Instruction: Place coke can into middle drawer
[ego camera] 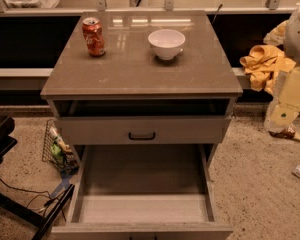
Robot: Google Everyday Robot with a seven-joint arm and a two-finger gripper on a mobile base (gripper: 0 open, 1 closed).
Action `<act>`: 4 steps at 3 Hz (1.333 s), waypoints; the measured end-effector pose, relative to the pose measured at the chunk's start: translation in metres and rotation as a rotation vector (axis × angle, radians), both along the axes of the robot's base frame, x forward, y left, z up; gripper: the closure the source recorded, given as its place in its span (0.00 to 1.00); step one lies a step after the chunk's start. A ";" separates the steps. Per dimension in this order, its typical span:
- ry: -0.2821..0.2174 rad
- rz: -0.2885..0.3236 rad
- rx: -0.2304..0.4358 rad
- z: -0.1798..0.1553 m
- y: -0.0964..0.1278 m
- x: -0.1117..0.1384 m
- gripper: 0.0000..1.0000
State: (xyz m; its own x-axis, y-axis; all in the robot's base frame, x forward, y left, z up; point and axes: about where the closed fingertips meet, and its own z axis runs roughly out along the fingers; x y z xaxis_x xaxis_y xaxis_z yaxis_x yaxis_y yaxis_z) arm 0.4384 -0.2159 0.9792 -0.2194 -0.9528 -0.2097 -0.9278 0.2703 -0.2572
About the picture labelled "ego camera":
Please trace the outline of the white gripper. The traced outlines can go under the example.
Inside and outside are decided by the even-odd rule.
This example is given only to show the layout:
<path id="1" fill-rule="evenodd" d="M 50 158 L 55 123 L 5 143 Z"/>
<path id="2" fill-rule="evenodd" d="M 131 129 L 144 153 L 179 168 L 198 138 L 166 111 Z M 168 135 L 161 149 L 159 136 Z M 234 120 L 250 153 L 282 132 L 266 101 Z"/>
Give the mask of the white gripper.
<path id="1" fill-rule="evenodd" d="M 290 73 L 280 72 L 273 89 L 264 126 L 274 133 L 287 128 L 300 112 L 300 66 Z"/>

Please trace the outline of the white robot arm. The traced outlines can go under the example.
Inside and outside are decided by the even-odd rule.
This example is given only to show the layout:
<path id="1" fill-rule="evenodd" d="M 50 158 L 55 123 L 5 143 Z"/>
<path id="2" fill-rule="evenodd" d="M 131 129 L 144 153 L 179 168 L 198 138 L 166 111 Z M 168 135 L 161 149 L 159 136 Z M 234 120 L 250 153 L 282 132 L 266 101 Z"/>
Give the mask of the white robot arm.
<path id="1" fill-rule="evenodd" d="M 283 44 L 285 55 L 296 65 L 276 79 L 264 122 L 272 136 L 284 135 L 300 114 L 300 2 L 287 22 Z"/>

